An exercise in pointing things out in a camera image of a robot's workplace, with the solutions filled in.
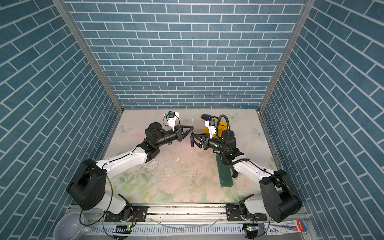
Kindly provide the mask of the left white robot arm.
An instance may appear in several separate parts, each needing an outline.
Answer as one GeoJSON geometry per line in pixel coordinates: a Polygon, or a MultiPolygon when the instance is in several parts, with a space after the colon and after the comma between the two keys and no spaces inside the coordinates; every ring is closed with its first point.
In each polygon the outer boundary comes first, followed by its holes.
{"type": "Polygon", "coordinates": [[[84,211],[96,208],[115,215],[126,211],[129,201],[108,191],[107,181],[153,160],[160,153],[161,146],[182,141],[193,129],[193,126],[181,125],[166,131],[158,122],[150,124],[145,130],[146,138],[133,150],[107,160],[83,161],[67,186],[68,194],[84,211]]]}

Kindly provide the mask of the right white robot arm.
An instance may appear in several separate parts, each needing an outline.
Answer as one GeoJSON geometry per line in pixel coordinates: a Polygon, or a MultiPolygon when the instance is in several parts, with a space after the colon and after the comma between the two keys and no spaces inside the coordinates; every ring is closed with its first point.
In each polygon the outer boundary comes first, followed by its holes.
{"type": "Polygon", "coordinates": [[[203,114],[202,119],[208,131],[192,134],[191,146],[212,149],[221,163],[230,168],[231,178],[243,174],[260,186],[261,197],[249,195],[239,202],[239,210],[244,219],[265,214],[280,223],[302,208],[303,202],[287,172],[273,171],[256,164],[237,148],[237,140],[226,115],[214,117],[203,114]]]}

